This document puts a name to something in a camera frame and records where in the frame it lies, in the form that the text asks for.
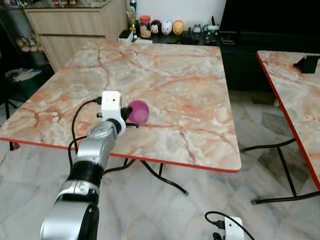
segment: wooden cabinet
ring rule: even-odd
[[[95,40],[100,37],[90,36],[40,36],[42,44],[45,46],[45,52],[50,56],[51,64],[57,70],[60,69],[67,61],[69,61],[75,53],[88,41]]]
[[[56,72],[88,41],[99,38],[117,41],[120,33],[128,28],[126,10],[126,0],[107,0],[101,7],[39,8],[34,5],[33,8],[31,5],[24,11]]]

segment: white wall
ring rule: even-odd
[[[137,0],[137,16],[150,15],[151,20],[182,20],[185,30],[194,24],[221,23],[226,0]]]

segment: black metal table leg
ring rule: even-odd
[[[159,176],[161,176],[161,174],[162,174],[162,169],[164,168],[164,164],[163,163],[161,163],[160,164],[160,168],[159,168]]]
[[[5,107],[5,116],[6,116],[6,119],[8,120],[10,118],[9,101],[8,100],[4,101],[4,107]],[[10,149],[10,151],[13,151],[15,149],[14,144],[11,141],[9,142],[9,149]]]
[[[123,166],[120,166],[120,167],[114,167],[114,168],[110,168],[110,169],[107,169],[103,172],[103,175],[107,174],[107,173],[111,173],[111,172],[115,172],[115,171],[121,171],[121,170],[124,170],[124,169],[127,169],[129,168],[136,160],[135,159],[132,159],[131,161],[129,161],[128,163],[128,158],[126,158],[124,160],[124,163],[123,163]],[[160,164],[160,169],[159,169],[159,174],[156,173],[145,161],[140,161],[145,167],[146,169],[148,169],[148,171],[153,175],[155,176],[157,179],[167,183],[167,184],[170,184],[174,187],[176,187],[177,189],[179,189],[181,192],[183,192],[183,194],[185,194],[186,196],[189,195],[189,192],[187,192],[183,187],[179,186],[178,184],[176,184],[175,182],[173,181],[170,181],[168,179],[165,179],[164,177],[161,176],[162,172],[163,172],[163,167],[164,167],[164,164],[161,163]]]
[[[103,172],[103,175],[105,175],[105,174],[107,174],[107,173],[111,173],[111,172],[115,172],[115,171],[120,171],[120,170],[127,169],[127,168],[130,167],[135,161],[136,161],[135,159],[132,159],[129,163],[127,163],[127,162],[128,162],[128,158],[126,158],[126,159],[124,160],[123,166],[107,169],[107,170],[105,170],[105,171]]]
[[[168,179],[165,179],[164,177],[160,176],[159,174],[157,174],[149,165],[148,163],[146,163],[145,161],[140,161],[146,169],[148,169],[148,171],[153,175],[155,176],[157,179],[167,183],[167,184],[170,184],[171,186],[174,186],[175,188],[179,189],[181,192],[183,192],[183,194],[185,194],[186,196],[189,195],[189,192],[187,192],[183,187],[179,186],[178,184],[176,184],[175,182],[173,181],[170,181]]]
[[[295,189],[294,182],[292,181],[292,178],[291,178],[289,169],[288,169],[288,167],[287,167],[287,163],[286,163],[286,161],[285,161],[284,155],[282,154],[282,151],[281,151],[280,147],[277,147],[276,149],[277,149],[278,154],[279,154],[279,157],[280,157],[280,159],[281,159],[281,163],[282,163],[282,166],[283,166],[283,169],[284,169],[286,178],[288,179],[288,182],[289,182],[289,185],[290,185],[290,189],[291,189],[292,195],[293,195],[294,197],[296,197],[296,196],[297,196],[297,192],[296,192],[296,189]]]
[[[277,198],[266,198],[266,199],[255,199],[252,200],[251,203],[253,205],[257,205],[257,204],[269,204],[269,203],[278,203],[278,202],[289,202],[289,201],[298,201],[298,200],[303,200],[303,199],[309,199],[309,198],[313,198],[313,197],[317,197],[320,196],[320,191],[315,191],[315,192],[311,192],[308,194],[304,194],[304,195],[297,195],[297,191],[295,189],[295,185],[294,182],[292,181],[286,160],[284,158],[284,155],[282,154],[282,151],[280,149],[280,147],[283,147],[285,145],[291,144],[293,142],[295,142],[296,140],[294,138],[288,140],[288,141],[284,141],[278,144],[271,144],[271,145],[258,145],[258,146],[251,146],[251,147],[247,147],[247,148],[243,148],[240,150],[240,152],[246,152],[246,151],[250,151],[250,150],[254,150],[254,149],[269,149],[269,148],[276,148],[278,155],[280,157],[286,178],[288,180],[288,183],[290,185],[290,189],[292,192],[293,196],[290,197],[277,197]]]
[[[240,152],[246,152],[246,151],[250,151],[250,150],[254,150],[254,149],[271,149],[271,148],[279,148],[279,147],[283,147],[285,145],[291,144],[293,142],[295,142],[296,139],[292,138],[288,141],[284,141],[278,144],[271,144],[271,145],[258,145],[258,146],[251,146],[251,147],[246,147],[246,148],[242,148],[240,149]]]
[[[15,109],[17,109],[18,108],[18,106],[17,105],[15,105],[13,102],[11,102],[11,101],[9,101],[8,100],[8,104],[10,104],[12,107],[14,107]]]
[[[253,205],[256,205],[256,204],[269,204],[269,203],[277,203],[277,202],[299,201],[299,200],[309,199],[317,196],[320,196],[320,191],[315,191],[315,192],[311,192],[311,193],[300,195],[300,196],[256,199],[256,200],[252,200],[251,203]]]

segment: cabinet drawer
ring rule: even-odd
[[[99,12],[29,12],[28,16],[38,34],[105,35]]]

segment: small toy figure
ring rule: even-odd
[[[169,35],[172,31],[172,21],[170,20],[165,20],[162,23],[162,33],[164,35]]]
[[[161,22],[159,20],[153,20],[151,22],[151,32],[153,34],[161,33]]]
[[[192,29],[192,32],[194,33],[194,34],[199,34],[199,33],[201,33],[201,25],[200,24],[195,24],[194,25],[194,27],[193,27],[193,29]]]
[[[179,36],[184,32],[184,27],[185,27],[184,22],[177,20],[173,24],[172,31],[175,35]]]

